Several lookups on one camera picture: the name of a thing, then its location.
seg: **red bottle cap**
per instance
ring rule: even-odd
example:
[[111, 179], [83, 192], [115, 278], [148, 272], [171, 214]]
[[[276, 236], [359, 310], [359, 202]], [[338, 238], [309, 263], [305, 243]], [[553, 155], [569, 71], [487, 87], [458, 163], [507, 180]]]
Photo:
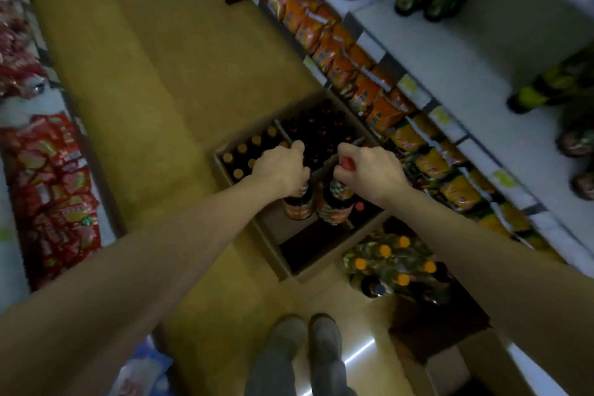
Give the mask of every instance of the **red bottle cap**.
[[355, 162], [349, 157], [343, 157], [343, 159], [340, 160], [340, 165], [347, 171], [354, 171], [356, 169]]

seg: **foot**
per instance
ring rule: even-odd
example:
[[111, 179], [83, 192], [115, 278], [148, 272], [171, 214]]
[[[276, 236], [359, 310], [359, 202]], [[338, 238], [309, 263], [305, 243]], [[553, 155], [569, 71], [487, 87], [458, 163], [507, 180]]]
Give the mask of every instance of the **foot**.
[[342, 335], [334, 319], [319, 313], [309, 323], [309, 356], [312, 363], [342, 360]]
[[281, 351], [293, 360], [299, 348], [307, 340], [307, 325], [297, 315], [284, 316], [272, 327], [266, 340], [266, 348]]

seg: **gold bottle cap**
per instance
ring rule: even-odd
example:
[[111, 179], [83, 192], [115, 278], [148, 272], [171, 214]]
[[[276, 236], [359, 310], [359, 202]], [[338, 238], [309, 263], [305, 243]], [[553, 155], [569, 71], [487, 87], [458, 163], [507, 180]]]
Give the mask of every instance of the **gold bottle cap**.
[[435, 271], [437, 271], [437, 265], [435, 265], [433, 260], [427, 260], [425, 263], [423, 263], [423, 271], [433, 274]]
[[409, 237], [405, 237], [405, 236], [401, 236], [400, 238], [398, 238], [398, 244], [397, 246], [399, 248], [408, 248], [411, 245], [411, 239]]
[[367, 260], [364, 258], [356, 258], [353, 265], [355, 266], [355, 269], [363, 271], [367, 267]]
[[382, 244], [380, 246], [379, 252], [382, 257], [389, 257], [392, 255], [392, 249], [387, 244]]
[[408, 274], [398, 274], [396, 276], [396, 282], [401, 287], [406, 287], [409, 283], [411, 283], [411, 276]]

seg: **tile floor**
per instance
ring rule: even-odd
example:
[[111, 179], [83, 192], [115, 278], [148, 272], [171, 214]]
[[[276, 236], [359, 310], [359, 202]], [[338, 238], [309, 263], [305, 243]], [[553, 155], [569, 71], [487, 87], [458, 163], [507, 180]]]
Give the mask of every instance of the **tile floor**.
[[[66, 89], [77, 100], [130, 229], [217, 190], [207, 153], [318, 87], [248, 2], [34, 0]], [[278, 283], [246, 232], [165, 320], [167, 347], [193, 395], [239, 396], [250, 360], [282, 314], [330, 313], [360, 396], [412, 395], [388, 339], [388, 298], [370, 303], [338, 265]], [[308, 391], [305, 352], [298, 396]]]

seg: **person's right arm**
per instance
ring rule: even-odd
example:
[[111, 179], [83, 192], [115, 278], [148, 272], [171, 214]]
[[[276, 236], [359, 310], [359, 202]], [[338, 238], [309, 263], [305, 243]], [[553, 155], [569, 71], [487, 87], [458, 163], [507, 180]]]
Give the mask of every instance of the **person's right arm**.
[[391, 211], [446, 263], [493, 324], [571, 396], [594, 391], [594, 281], [410, 187], [393, 153], [338, 146], [356, 170], [334, 176]]

